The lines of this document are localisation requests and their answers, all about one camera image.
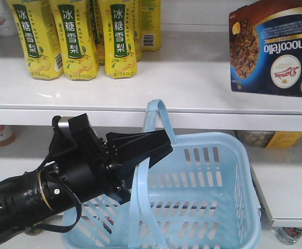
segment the logo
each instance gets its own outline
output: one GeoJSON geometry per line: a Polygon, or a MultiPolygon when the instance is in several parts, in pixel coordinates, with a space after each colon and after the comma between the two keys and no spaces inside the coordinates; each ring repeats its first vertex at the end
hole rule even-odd
{"type": "Polygon", "coordinates": [[[299,79],[301,65],[299,60],[290,55],[278,57],[271,66],[271,79],[279,88],[289,88],[299,79]]]}

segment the bottle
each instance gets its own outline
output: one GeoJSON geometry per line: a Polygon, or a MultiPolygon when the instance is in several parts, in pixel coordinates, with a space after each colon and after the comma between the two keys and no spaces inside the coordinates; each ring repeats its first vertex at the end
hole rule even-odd
{"type": "Polygon", "coordinates": [[[113,79],[131,78],[137,73],[134,1],[99,0],[104,26],[105,70],[113,79]]]}
{"type": "Polygon", "coordinates": [[[161,47],[161,0],[140,0],[142,51],[161,47]]]}
{"type": "Polygon", "coordinates": [[[53,80],[62,73],[62,57],[48,0],[8,0],[18,27],[27,69],[34,79],[53,80]]]}
{"type": "Polygon", "coordinates": [[[71,80],[91,80],[99,70],[90,0],[49,0],[60,38],[63,71],[71,80]]]}
{"type": "Polygon", "coordinates": [[[276,231],[276,237],[285,245],[296,244],[302,236],[300,227],[279,227],[276,231]]]}
{"type": "Polygon", "coordinates": [[[0,36],[17,35],[18,31],[6,0],[0,0],[0,36]]]}
{"type": "Polygon", "coordinates": [[[91,23],[94,36],[96,56],[99,65],[105,65],[105,40],[103,21],[101,19],[98,0],[91,0],[91,23]]]}
{"type": "Polygon", "coordinates": [[[11,144],[15,138],[11,126],[0,126],[0,147],[11,144]]]}

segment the barcode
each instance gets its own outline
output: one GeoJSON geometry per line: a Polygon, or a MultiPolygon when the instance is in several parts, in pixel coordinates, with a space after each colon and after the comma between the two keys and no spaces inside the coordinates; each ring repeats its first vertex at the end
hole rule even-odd
{"type": "Polygon", "coordinates": [[[55,68],[57,68],[57,71],[60,71],[63,64],[62,64],[62,55],[59,53],[56,57],[55,57],[55,68]]]}
{"type": "Polygon", "coordinates": [[[143,47],[154,47],[154,34],[145,34],[142,37],[143,47]]]}

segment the white bottle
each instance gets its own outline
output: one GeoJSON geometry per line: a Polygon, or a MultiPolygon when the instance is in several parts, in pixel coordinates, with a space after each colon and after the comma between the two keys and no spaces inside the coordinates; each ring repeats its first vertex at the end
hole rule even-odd
{"type": "Polygon", "coordinates": [[[0,0],[0,36],[11,36],[17,33],[15,20],[6,0],[0,0]]]}

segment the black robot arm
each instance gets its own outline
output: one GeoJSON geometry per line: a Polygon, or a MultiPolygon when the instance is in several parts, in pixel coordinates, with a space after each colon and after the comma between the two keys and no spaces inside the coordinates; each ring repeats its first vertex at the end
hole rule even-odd
{"type": "Polygon", "coordinates": [[[135,166],[150,157],[150,166],[172,151],[165,131],[106,134],[98,137],[86,114],[52,120],[49,153],[32,172],[0,182],[0,243],[29,229],[71,230],[81,204],[102,194],[120,204],[130,200],[135,166]],[[68,227],[40,223],[76,207],[68,227]]]}

